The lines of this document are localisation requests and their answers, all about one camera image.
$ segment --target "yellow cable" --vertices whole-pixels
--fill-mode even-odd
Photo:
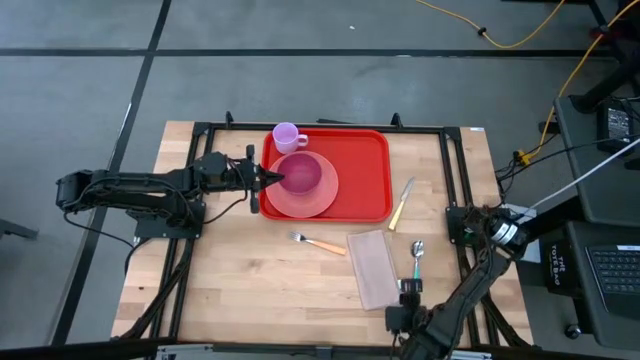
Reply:
[[[629,5],[627,5],[624,9],[622,9],[622,11],[620,11],[616,16],[614,16],[613,19],[611,19],[611,21],[609,22],[609,24],[607,24],[607,26],[611,27],[616,21],[618,21],[618,19],[622,15],[624,15],[624,13],[626,13],[633,5],[637,4],[638,2],[640,2],[640,0],[633,0],[631,3],[629,3]],[[567,89],[567,86],[569,86],[569,83],[571,82],[573,77],[578,73],[580,68],[582,68],[582,65],[584,65],[585,60],[587,60],[587,57],[589,56],[591,51],[593,51],[593,49],[598,45],[600,40],[602,40],[602,34],[598,35],[598,37],[593,41],[591,46],[589,46],[589,49],[587,49],[587,52],[584,53],[584,56],[582,57],[582,59],[578,63],[578,66],[576,66],[576,68],[573,70],[573,72],[571,72],[571,75],[569,75],[569,78],[567,79],[567,81],[565,81],[564,85],[562,85],[562,88],[560,89],[560,92],[558,93],[558,97],[560,97],[560,96],[562,96],[564,94],[564,91]],[[540,137],[540,144],[536,148],[536,151],[534,151],[531,154],[524,154],[524,155],[521,156],[521,160],[525,165],[529,164],[529,161],[531,160],[531,158],[536,156],[540,152],[540,149],[542,149],[542,144],[544,143],[545,136],[547,136],[547,129],[549,128],[549,124],[551,123],[551,119],[552,118],[553,118],[553,106],[551,107],[551,110],[549,111],[549,116],[547,117],[547,122],[544,124],[544,129],[542,130],[542,136]]]
[[[551,14],[549,14],[549,16],[547,16],[547,18],[538,26],[538,28],[536,28],[531,34],[529,34],[529,36],[525,37],[524,39],[518,41],[515,44],[511,44],[511,45],[502,45],[502,44],[498,44],[497,42],[495,42],[488,34],[486,31],[484,31],[482,33],[482,36],[485,37],[485,39],[487,39],[491,44],[493,44],[493,46],[500,48],[500,49],[514,49],[517,48],[518,46],[521,46],[522,44],[526,43],[527,41],[531,40],[534,36],[536,36],[538,34],[538,32],[540,30],[542,30],[543,27],[545,27],[547,25],[547,23],[549,22],[549,20],[551,20],[551,18],[553,18],[556,13],[558,12],[558,10],[560,10],[560,7],[565,3],[566,0],[562,0],[560,1],[560,3],[558,3],[558,5],[556,6],[555,9],[553,9],[553,11],[551,12]],[[469,25],[473,26],[476,30],[480,30],[482,29],[480,26],[478,26],[476,23],[474,23],[473,21],[467,19],[466,17],[456,14],[452,11],[449,10],[445,10],[443,8],[437,7],[435,5],[429,4],[428,2],[425,2],[423,0],[416,0],[416,2],[422,4],[422,5],[426,5],[434,10],[438,10],[440,12],[443,12],[449,16],[453,16],[455,18],[458,18],[466,23],[468,23]]]

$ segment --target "wooden tabletop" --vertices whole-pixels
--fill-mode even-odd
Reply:
[[[167,122],[155,172],[184,167],[192,128],[193,122]],[[474,203],[495,205],[498,189],[484,130],[461,131]],[[217,131],[213,150],[239,158],[244,157],[247,144],[255,144],[256,159],[261,159],[265,135],[264,131]],[[291,230],[346,247],[347,234],[382,229],[398,277],[411,277],[411,243],[424,240],[420,260],[422,303],[430,308],[444,302],[460,279],[445,225],[448,199],[438,138],[425,134],[385,136],[389,141],[394,205],[409,178],[416,179],[396,232],[386,229],[390,219],[379,224],[274,221],[251,214],[248,202],[238,204],[206,225],[196,241],[179,340],[390,346],[392,337],[385,331],[384,309],[362,310],[349,255],[293,242],[287,238]],[[461,202],[453,144],[450,153]],[[205,196],[206,218],[241,196],[238,192]],[[151,241],[132,257],[113,335],[128,330],[157,293],[167,244],[166,239]],[[531,342],[515,266],[496,281],[491,295],[518,334]],[[161,335],[168,331],[172,298],[168,304]],[[482,316],[478,323],[484,337]],[[465,327],[460,346],[467,344]]]

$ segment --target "fork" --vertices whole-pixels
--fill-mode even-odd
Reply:
[[[290,232],[289,233],[289,238],[291,240],[295,240],[297,242],[308,242],[309,244],[315,245],[319,248],[323,248],[325,250],[331,251],[332,253],[338,254],[338,255],[344,255],[347,253],[347,249],[342,248],[340,246],[336,246],[336,245],[331,245],[331,244],[327,244],[326,242],[322,242],[322,241],[318,241],[318,240],[311,240],[308,239],[306,236],[302,235],[299,232]]]

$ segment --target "gray floor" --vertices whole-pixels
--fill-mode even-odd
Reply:
[[[499,0],[434,1],[487,26],[504,43],[525,36],[552,4]],[[0,47],[146,48],[159,0],[95,3],[0,1]],[[610,16],[615,2],[601,1]],[[593,26],[588,9],[566,6],[531,49],[583,49]],[[174,0],[161,48],[488,49],[473,29],[413,1],[216,2]],[[82,232],[53,204],[55,180],[107,165],[141,58],[0,57],[0,217],[38,227],[36,241],[0,241],[0,348],[46,343]],[[123,170],[150,171],[166,120],[313,122],[319,117],[406,124],[482,126],[494,165],[516,148],[537,144],[546,118],[577,59],[454,58],[156,58]],[[570,92],[581,92],[615,63],[591,60]],[[545,152],[562,146],[554,140]],[[509,196],[532,204],[570,181],[557,157],[520,176]],[[79,217],[86,221],[86,216]],[[131,238],[134,224],[109,211],[104,229]],[[123,281],[126,249],[102,238],[70,341],[107,339]],[[575,314],[567,299],[540,286],[538,268],[521,267],[536,344],[620,358],[639,353],[571,342],[562,329]],[[225,355],[228,358],[245,358]]]

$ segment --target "knife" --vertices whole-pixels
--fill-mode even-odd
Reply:
[[[402,212],[402,208],[404,207],[404,202],[407,201],[409,197],[409,193],[411,192],[411,188],[413,188],[413,182],[415,181],[415,177],[411,177],[407,186],[404,187],[402,191],[402,195],[400,196],[400,205],[398,205],[398,209],[393,214],[393,218],[391,219],[391,223],[389,224],[389,230],[394,231],[396,229],[396,224],[398,223],[398,219],[400,219],[400,213]]]

